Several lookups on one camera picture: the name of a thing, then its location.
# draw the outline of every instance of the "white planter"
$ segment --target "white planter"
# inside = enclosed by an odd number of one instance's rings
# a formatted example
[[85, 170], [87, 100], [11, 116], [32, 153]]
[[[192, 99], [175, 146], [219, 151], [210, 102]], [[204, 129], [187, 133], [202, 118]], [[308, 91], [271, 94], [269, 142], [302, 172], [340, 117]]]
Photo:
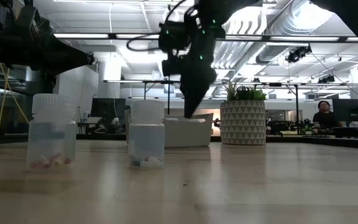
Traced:
[[265, 144], [265, 103], [259, 100], [221, 103], [221, 139], [223, 144]]

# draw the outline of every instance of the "white bottle cap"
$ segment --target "white bottle cap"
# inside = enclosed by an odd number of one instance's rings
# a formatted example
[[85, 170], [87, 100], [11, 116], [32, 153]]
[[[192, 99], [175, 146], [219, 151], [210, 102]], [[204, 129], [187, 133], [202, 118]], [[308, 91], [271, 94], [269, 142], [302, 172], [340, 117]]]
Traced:
[[160, 124], [164, 113], [164, 103], [157, 100], [138, 100], [131, 106], [132, 122], [136, 124]]
[[76, 98], [58, 94], [41, 93], [32, 100], [33, 114], [57, 115], [62, 118], [74, 118]]

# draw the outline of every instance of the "clear plastic jar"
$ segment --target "clear plastic jar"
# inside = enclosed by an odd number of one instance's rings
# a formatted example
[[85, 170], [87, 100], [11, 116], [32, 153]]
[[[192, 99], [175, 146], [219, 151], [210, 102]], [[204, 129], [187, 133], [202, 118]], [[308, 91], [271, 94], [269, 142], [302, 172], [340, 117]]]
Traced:
[[129, 125], [129, 165], [141, 169], [161, 169], [164, 163], [164, 105], [160, 101], [140, 100], [131, 107]]
[[75, 158], [75, 101], [55, 94], [34, 96], [27, 150], [30, 172], [61, 172], [70, 168]]

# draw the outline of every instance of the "person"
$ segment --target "person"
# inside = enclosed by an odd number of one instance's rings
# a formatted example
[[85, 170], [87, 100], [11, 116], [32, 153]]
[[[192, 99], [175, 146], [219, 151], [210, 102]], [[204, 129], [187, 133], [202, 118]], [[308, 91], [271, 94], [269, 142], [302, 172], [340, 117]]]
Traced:
[[327, 101], [322, 100], [318, 103], [319, 111], [313, 117], [314, 124], [318, 123], [323, 129], [331, 129], [338, 126], [330, 107]]

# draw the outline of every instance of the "wooden table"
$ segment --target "wooden table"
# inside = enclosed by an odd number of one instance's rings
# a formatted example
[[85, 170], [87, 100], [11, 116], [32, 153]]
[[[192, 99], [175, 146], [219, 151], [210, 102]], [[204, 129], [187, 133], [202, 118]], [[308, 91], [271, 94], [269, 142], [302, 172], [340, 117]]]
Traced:
[[358, 223], [358, 149], [272, 143], [167, 149], [127, 166], [124, 141], [78, 141], [71, 172], [24, 172], [0, 145], [0, 223]]

